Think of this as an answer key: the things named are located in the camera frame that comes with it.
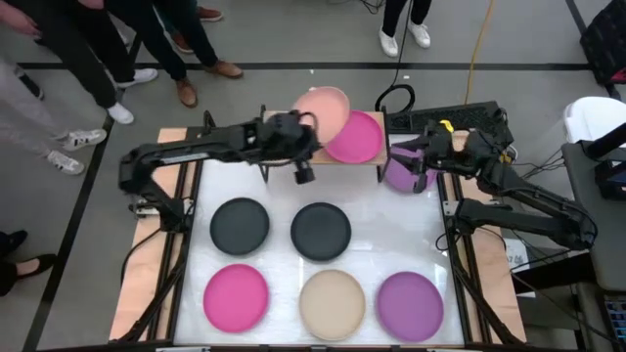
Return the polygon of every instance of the purple plate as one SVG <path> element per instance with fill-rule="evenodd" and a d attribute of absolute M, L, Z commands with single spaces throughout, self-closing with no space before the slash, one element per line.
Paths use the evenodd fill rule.
<path fill-rule="evenodd" d="M 398 147 L 391 147 L 391 153 L 413 157 L 422 156 L 422 151 L 411 152 Z M 387 166 L 384 179 L 394 189 L 404 193 L 411 193 L 413 191 L 413 185 L 418 182 L 418 175 L 412 174 L 411 171 L 407 170 L 398 161 L 392 159 L 389 162 L 389 166 Z M 428 188 L 436 179 L 437 171 L 428 169 L 426 171 L 426 187 Z"/>
<path fill-rule="evenodd" d="M 388 277 L 379 288 L 376 308 L 387 332 L 406 342 L 431 338 L 443 322 L 443 300 L 437 287 L 413 272 Z"/>

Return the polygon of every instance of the brown shoe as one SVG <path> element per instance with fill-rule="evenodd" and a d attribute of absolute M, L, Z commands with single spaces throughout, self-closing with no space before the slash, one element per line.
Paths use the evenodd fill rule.
<path fill-rule="evenodd" d="M 205 66 L 204 70 L 232 79 L 242 78 L 244 76 L 244 72 L 241 68 L 237 67 L 235 64 L 223 62 L 221 60 L 218 61 L 213 67 Z"/>
<path fill-rule="evenodd" d="M 202 22 L 218 22 L 224 18 L 224 15 L 218 10 L 207 9 L 202 6 L 198 6 L 198 15 Z"/>
<path fill-rule="evenodd" d="M 194 88 L 189 79 L 185 78 L 176 81 L 176 90 L 178 91 L 178 99 L 185 107 L 195 108 L 198 105 L 196 88 Z"/>
<path fill-rule="evenodd" d="M 181 33 L 172 34 L 170 38 L 172 38 L 174 46 L 176 47 L 176 49 L 178 49 L 179 52 L 183 54 L 194 54 L 194 51 L 192 50 L 192 48 L 189 47 L 189 45 L 187 45 L 187 42 L 185 41 L 185 38 L 183 38 Z"/>

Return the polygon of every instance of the yellow cable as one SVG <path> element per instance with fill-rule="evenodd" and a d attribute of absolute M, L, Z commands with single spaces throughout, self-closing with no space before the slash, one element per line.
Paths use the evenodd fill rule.
<path fill-rule="evenodd" d="M 482 34 L 484 33 L 485 28 L 487 27 L 487 23 L 489 22 L 489 19 L 491 19 L 493 3 L 494 3 L 494 0 L 489 0 L 489 7 L 487 8 L 487 15 L 485 15 L 485 20 L 482 22 L 482 27 L 480 28 L 480 33 L 478 33 L 478 40 L 476 40 L 476 45 L 473 47 L 473 54 L 471 55 L 471 63 L 469 63 L 468 87 L 466 88 L 466 98 L 463 102 L 463 105 L 467 105 L 468 99 L 470 98 L 471 82 L 473 80 L 473 63 L 476 61 L 476 56 L 478 55 L 480 44 L 482 44 Z"/>

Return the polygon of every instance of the black plate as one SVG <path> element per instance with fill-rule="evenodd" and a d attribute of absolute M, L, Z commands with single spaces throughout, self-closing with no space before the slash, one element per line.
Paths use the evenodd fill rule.
<path fill-rule="evenodd" d="M 304 257 L 329 261 L 342 254 L 350 243 L 350 221 L 338 207 L 325 202 L 306 205 L 291 222 L 291 241 Z"/>
<path fill-rule="evenodd" d="M 235 198 L 223 203 L 211 219 L 211 239 L 224 253 L 248 254 L 265 241 L 270 218 L 258 201 Z"/>

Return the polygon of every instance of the tan plate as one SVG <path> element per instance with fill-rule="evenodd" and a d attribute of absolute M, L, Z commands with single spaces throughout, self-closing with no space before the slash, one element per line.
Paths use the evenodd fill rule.
<path fill-rule="evenodd" d="M 339 341 L 361 326 L 365 293 L 350 274 L 324 270 L 304 284 L 299 305 L 309 332 L 328 341 Z"/>
<path fill-rule="evenodd" d="M 335 87 L 318 87 L 300 96 L 293 108 L 300 112 L 312 112 L 317 117 L 317 139 L 325 146 L 345 125 L 350 117 L 348 97 Z M 303 124 L 313 125 L 311 116 L 302 118 Z"/>

